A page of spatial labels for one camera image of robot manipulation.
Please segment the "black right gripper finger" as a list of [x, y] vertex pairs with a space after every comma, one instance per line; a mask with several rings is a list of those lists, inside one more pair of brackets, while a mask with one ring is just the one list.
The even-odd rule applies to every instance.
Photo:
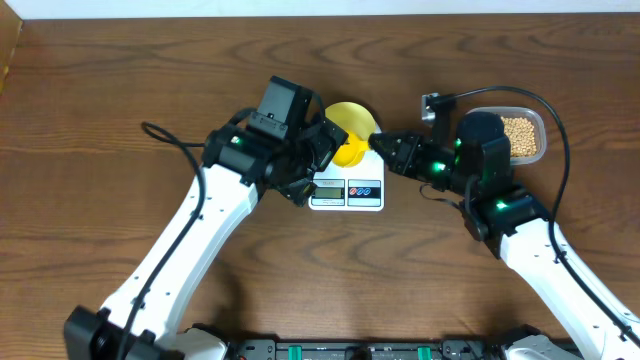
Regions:
[[403, 174], [403, 159], [396, 152], [376, 150], [376, 154], [381, 157], [390, 172], [398, 175]]
[[393, 149], [403, 143], [412, 143], [419, 137], [420, 134], [415, 131], [387, 131], [370, 135], [368, 142], [371, 149]]

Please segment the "yellow measuring scoop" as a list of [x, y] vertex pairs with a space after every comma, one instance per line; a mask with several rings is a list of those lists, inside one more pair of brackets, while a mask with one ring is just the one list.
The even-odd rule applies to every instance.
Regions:
[[363, 140], [352, 131], [348, 131], [347, 134], [347, 139], [332, 159], [332, 163], [341, 168], [357, 166], [363, 160], [365, 153], [371, 150], [367, 140]]

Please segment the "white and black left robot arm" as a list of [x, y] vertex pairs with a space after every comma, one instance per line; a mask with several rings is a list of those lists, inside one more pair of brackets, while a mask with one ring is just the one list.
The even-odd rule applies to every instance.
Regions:
[[200, 327], [180, 331], [190, 300], [220, 249], [267, 190], [302, 206], [348, 138], [329, 120], [241, 127], [234, 118], [201, 143], [150, 122], [149, 136], [179, 148], [194, 180], [177, 212], [131, 276], [93, 312], [76, 307], [64, 323], [70, 359], [224, 359], [228, 344]]

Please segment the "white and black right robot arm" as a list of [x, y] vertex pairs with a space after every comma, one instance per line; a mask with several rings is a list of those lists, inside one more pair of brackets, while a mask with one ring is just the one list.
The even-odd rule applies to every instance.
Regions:
[[580, 259], [552, 214], [514, 179], [502, 118], [470, 112], [454, 144], [411, 131], [373, 134], [368, 143], [397, 175], [460, 196], [471, 236], [541, 298], [585, 359], [636, 359], [639, 319]]

